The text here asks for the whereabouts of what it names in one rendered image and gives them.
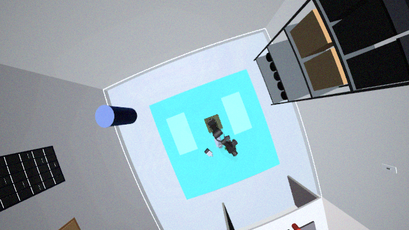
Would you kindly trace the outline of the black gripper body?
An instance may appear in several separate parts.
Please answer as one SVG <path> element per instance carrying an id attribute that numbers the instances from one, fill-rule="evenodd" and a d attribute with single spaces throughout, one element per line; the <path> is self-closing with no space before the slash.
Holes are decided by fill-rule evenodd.
<path id="1" fill-rule="evenodd" d="M 225 139 L 228 141 L 228 143 L 230 143 L 230 144 L 231 144 L 231 142 L 230 142 L 230 135 L 225 136 Z"/>

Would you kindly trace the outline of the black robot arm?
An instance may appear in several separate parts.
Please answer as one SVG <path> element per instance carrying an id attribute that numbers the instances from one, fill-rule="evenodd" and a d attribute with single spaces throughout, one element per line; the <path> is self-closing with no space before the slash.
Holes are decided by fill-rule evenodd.
<path id="1" fill-rule="evenodd" d="M 224 139 L 219 141 L 217 140 L 217 138 L 219 138 L 222 134 L 224 134 L 222 132 L 221 129 L 217 128 L 217 122 L 215 121 L 215 119 L 208 119 L 208 126 L 211 127 L 213 129 L 213 137 L 215 138 L 216 141 L 222 143 L 223 145 L 225 145 L 226 150 L 229 154 L 232 154 L 234 157 L 237 156 L 238 152 L 236 151 L 235 146 L 238 144 L 238 142 L 236 141 L 236 139 L 232 139 L 231 144 L 227 142 L 227 140 L 225 139 L 225 135 L 224 135 Z"/>

